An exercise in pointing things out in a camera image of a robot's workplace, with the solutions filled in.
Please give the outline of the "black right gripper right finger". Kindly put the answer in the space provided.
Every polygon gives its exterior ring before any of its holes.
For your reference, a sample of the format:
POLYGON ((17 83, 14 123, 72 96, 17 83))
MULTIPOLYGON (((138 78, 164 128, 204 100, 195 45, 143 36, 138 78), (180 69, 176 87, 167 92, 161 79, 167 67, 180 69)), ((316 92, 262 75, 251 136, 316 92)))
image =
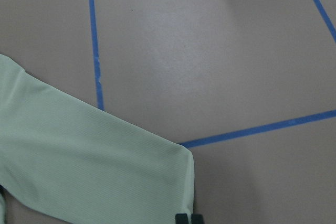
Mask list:
POLYGON ((192 214, 191 224, 204 224, 204 218, 202 214, 192 214))

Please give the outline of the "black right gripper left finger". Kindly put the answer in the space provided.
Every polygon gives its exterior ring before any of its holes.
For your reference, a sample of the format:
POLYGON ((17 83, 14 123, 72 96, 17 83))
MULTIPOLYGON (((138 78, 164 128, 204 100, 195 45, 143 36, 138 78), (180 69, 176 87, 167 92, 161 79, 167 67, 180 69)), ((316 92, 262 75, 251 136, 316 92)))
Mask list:
POLYGON ((176 224, 187 224, 187 214, 176 214, 175 223, 176 224))

